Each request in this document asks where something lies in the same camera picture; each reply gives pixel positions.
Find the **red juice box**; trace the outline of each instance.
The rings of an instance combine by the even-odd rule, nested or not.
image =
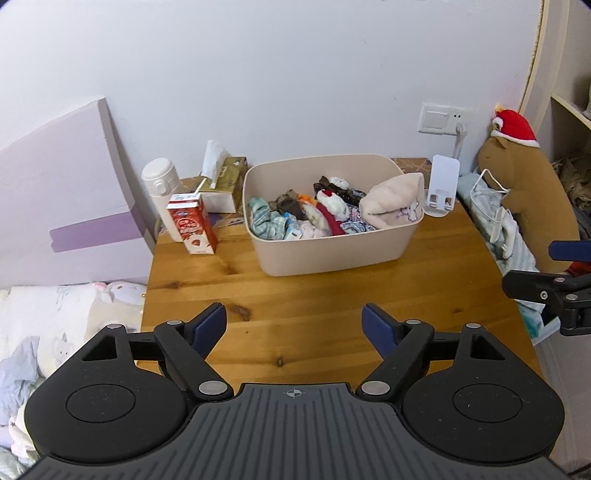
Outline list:
[[[166,207],[190,254],[214,254],[217,237],[198,193],[172,195]]]

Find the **electrical outlet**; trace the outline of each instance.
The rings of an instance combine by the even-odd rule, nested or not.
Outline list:
[[[469,108],[424,103],[418,131],[425,134],[457,135],[456,125],[459,122],[468,130],[470,114]]]

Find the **white cable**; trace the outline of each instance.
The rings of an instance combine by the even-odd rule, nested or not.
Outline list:
[[[462,154],[462,146],[464,139],[468,135],[465,125],[462,122],[458,122],[456,125],[456,146],[453,149],[453,158],[459,160]]]

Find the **storage box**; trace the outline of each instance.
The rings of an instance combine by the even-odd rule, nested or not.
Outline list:
[[[248,170],[244,180],[243,201],[249,218],[248,202],[253,197],[275,200],[289,189],[314,196],[313,184],[324,175],[347,180],[354,189],[368,192],[384,180],[402,175],[402,170],[381,155],[330,155],[294,158],[263,163]],[[356,233],[293,241],[261,240],[250,230],[262,270],[268,275],[303,275],[363,267],[399,258],[423,220],[424,196],[418,195],[420,215],[410,225]]]

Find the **plush toy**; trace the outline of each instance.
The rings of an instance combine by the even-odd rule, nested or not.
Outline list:
[[[570,262],[552,260],[548,247],[554,240],[579,240],[569,198],[527,120],[512,110],[498,109],[496,114],[491,138],[478,154],[480,170],[487,168],[510,190],[502,205],[517,220],[536,267],[546,273],[561,273]],[[488,174],[484,179],[489,187],[498,189]]]
[[[349,220],[349,207],[336,193],[331,192],[330,190],[320,190],[316,194],[316,198],[318,199],[318,202],[324,205],[330,214],[339,222],[346,222]]]
[[[145,285],[116,281],[110,284],[93,284],[98,291],[96,300],[88,312],[85,340],[89,340],[110,323],[125,325],[128,332],[139,332],[142,325]]]

